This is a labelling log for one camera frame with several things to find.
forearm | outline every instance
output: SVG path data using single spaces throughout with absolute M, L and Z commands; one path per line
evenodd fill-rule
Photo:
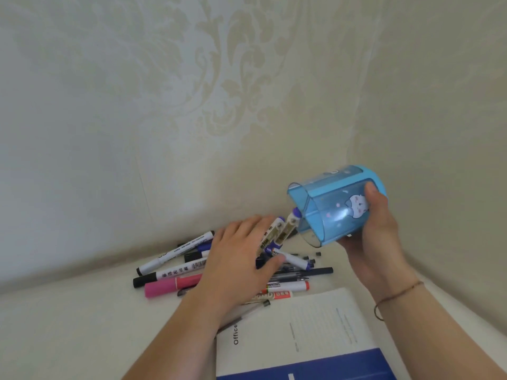
M 413 285 L 417 278 L 406 273 L 396 281 L 393 287 L 398 291 Z M 379 309 L 414 380 L 507 379 L 424 286 L 381 304 Z
M 124 376 L 124 380 L 194 380 L 201 373 L 222 313 L 192 290 Z

patterned wallpaper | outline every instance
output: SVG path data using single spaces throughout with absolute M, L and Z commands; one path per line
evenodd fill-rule
M 0 202 L 32 203 L 0 281 L 285 213 L 345 163 L 382 3 L 0 0 Z
M 349 150 L 418 268 L 507 331 L 507 0 L 386 0 Z

white notebook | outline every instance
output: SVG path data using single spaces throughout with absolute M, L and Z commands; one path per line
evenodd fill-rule
M 217 336 L 220 380 L 392 380 L 345 288 L 271 301 Z

blue pen holder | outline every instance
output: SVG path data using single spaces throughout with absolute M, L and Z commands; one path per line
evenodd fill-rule
M 368 181 L 386 194 L 378 176 L 359 165 L 289 185 L 287 194 L 303 215 L 298 227 L 301 236 L 318 248 L 362 228 L 369 216 L 364 197 Z

thin string bracelet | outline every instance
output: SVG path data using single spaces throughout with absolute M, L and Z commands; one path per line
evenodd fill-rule
M 394 300 L 395 298 L 398 298 L 400 296 L 403 296 L 405 293 L 407 292 L 410 292 L 412 289 L 414 289 L 415 287 L 419 286 L 419 285 L 424 285 L 424 283 L 422 281 L 418 281 L 416 282 L 414 285 L 412 285 L 410 288 L 407 288 L 403 291 L 401 291 L 400 293 L 397 293 L 396 295 L 392 295 L 392 296 L 389 296 L 389 297 L 386 297 L 385 299 L 383 300 L 380 300 L 377 305 L 375 306 L 375 308 L 373 308 L 373 313 L 375 314 L 375 317 L 377 319 L 379 319 L 380 321 L 384 321 L 384 319 L 382 319 L 380 316 L 377 315 L 377 309 L 379 308 L 379 305 L 381 305 L 382 303 L 385 303 L 385 302 L 388 302 L 390 300 Z

